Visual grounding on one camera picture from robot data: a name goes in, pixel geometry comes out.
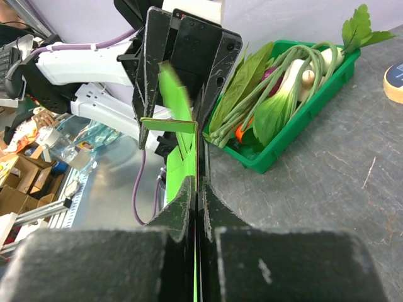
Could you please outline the green paper box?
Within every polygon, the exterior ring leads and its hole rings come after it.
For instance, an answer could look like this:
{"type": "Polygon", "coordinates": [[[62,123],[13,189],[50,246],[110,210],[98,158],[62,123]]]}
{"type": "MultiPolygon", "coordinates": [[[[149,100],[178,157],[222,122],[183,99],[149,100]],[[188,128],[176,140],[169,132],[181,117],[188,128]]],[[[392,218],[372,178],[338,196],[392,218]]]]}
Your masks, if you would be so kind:
{"type": "Polygon", "coordinates": [[[166,162],[167,206],[139,233],[145,252],[135,277],[136,301],[193,301],[198,124],[188,92],[169,62],[159,65],[159,90],[172,119],[142,118],[142,122],[150,130],[174,133],[178,144],[166,162]]]}

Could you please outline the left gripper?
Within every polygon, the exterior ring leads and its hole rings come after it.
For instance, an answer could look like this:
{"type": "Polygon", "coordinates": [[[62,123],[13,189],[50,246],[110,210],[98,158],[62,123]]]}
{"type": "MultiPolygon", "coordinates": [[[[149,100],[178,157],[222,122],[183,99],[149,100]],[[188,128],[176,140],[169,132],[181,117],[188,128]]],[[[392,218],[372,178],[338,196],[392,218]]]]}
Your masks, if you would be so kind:
{"type": "Polygon", "coordinates": [[[159,64],[168,61],[187,88],[193,117],[205,126],[242,48],[237,33],[201,17],[175,9],[162,10],[162,1],[117,1],[116,8],[138,35],[117,60],[133,85],[132,105],[139,126],[139,148],[145,148],[150,118],[162,103],[159,64]]]}

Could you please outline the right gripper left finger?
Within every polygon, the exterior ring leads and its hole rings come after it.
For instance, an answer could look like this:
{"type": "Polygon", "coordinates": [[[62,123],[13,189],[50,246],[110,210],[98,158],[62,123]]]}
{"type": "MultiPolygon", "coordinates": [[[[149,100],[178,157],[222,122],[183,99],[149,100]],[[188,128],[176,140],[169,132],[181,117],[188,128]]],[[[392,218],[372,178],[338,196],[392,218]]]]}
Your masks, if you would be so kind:
{"type": "Polygon", "coordinates": [[[18,246],[2,301],[191,301],[193,179],[132,230],[43,229],[18,246]]]}

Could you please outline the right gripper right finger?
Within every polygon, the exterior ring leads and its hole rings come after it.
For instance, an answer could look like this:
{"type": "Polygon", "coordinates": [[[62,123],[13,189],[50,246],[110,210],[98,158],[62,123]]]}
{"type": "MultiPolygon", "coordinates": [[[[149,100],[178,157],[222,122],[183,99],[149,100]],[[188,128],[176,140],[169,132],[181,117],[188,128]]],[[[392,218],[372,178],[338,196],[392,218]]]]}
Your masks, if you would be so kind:
{"type": "Polygon", "coordinates": [[[364,243],[344,230],[258,228],[209,182],[199,191],[203,301],[386,301],[364,243]]]}

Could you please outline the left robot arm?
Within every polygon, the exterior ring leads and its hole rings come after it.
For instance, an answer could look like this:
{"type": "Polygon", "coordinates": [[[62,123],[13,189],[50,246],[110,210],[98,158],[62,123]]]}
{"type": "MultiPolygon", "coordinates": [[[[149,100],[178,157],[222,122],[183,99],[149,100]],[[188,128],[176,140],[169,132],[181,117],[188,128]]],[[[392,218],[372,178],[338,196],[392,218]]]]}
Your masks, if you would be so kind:
{"type": "Polygon", "coordinates": [[[169,63],[190,97],[193,117],[207,124],[242,48],[222,27],[223,1],[115,1],[132,29],[97,44],[47,38],[20,63],[30,94],[45,108],[103,123],[157,154],[176,145],[171,130],[148,131],[143,117],[168,119],[161,63],[169,63]]]}

